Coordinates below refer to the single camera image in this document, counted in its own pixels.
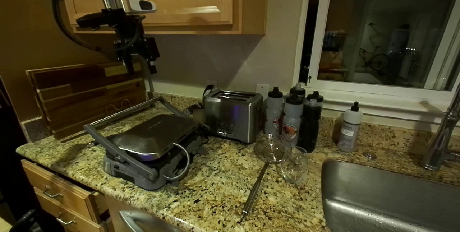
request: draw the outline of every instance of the electrical outlet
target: electrical outlet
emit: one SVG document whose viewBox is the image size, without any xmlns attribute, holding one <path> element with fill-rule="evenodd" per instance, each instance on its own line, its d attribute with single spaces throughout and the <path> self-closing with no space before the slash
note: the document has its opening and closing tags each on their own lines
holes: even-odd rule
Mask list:
<svg viewBox="0 0 460 232">
<path fill-rule="evenodd" d="M 256 93 L 263 95 L 264 100 L 268 97 L 269 90 L 270 90 L 270 85 L 268 84 L 256 84 Z"/>
<path fill-rule="evenodd" d="M 212 89 L 212 91 L 217 89 L 217 81 L 215 81 L 215 80 L 207 80 L 206 85 L 213 85 L 214 88 Z"/>
</svg>

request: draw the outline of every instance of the stainless steel sink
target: stainless steel sink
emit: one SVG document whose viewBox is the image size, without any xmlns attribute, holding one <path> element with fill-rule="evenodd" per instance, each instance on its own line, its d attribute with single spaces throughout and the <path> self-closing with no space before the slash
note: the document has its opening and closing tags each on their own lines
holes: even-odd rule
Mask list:
<svg viewBox="0 0 460 232">
<path fill-rule="evenodd" d="M 321 179 L 333 232 L 460 232 L 460 187 L 339 160 Z"/>
</svg>

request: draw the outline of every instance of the wooden drawer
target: wooden drawer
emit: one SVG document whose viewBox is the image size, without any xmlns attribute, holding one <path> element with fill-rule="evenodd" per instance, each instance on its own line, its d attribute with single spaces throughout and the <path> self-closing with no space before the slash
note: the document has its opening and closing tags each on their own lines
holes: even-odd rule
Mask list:
<svg viewBox="0 0 460 232">
<path fill-rule="evenodd" d="M 100 214 L 107 210 L 104 195 L 91 193 L 27 160 L 22 160 L 31 185 L 42 198 L 53 199 L 68 209 L 100 223 Z"/>
<path fill-rule="evenodd" d="M 97 224 L 92 222 L 80 214 L 72 211 L 64 204 L 59 203 L 55 199 L 51 199 L 43 194 L 43 192 L 37 188 L 34 188 L 35 194 L 37 195 L 38 201 L 40 202 L 41 208 L 56 218 L 61 219 L 63 222 L 70 222 L 68 225 L 64 225 L 66 231 L 72 232 L 106 232 L 105 224 Z"/>
</svg>

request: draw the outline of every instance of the wall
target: wall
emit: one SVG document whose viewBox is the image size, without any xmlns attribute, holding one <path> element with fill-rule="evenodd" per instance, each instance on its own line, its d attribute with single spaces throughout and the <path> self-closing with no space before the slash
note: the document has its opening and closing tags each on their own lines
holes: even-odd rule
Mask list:
<svg viewBox="0 0 460 232">
<path fill-rule="evenodd" d="M 256 83 L 292 86 L 302 0 L 268 0 L 266 35 L 155 36 L 155 90 L 200 97 L 207 80 L 223 89 L 255 91 Z"/>
<path fill-rule="evenodd" d="M 25 70 L 108 61 L 61 33 L 51 14 L 51 0 L 2 0 L 0 23 L 0 75 L 21 121 L 40 116 Z M 82 38 L 106 47 L 113 41 L 109 35 Z"/>
</svg>

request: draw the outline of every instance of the window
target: window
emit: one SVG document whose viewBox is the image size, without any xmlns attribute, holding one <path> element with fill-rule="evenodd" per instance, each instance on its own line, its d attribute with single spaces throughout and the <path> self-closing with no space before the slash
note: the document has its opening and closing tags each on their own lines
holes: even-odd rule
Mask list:
<svg viewBox="0 0 460 232">
<path fill-rule="evenodd" d="M 460 0 L 304 0 L 301 19 L 294 83 L 330 101 L 447 108 L 460 81 Z"/>
</svg>

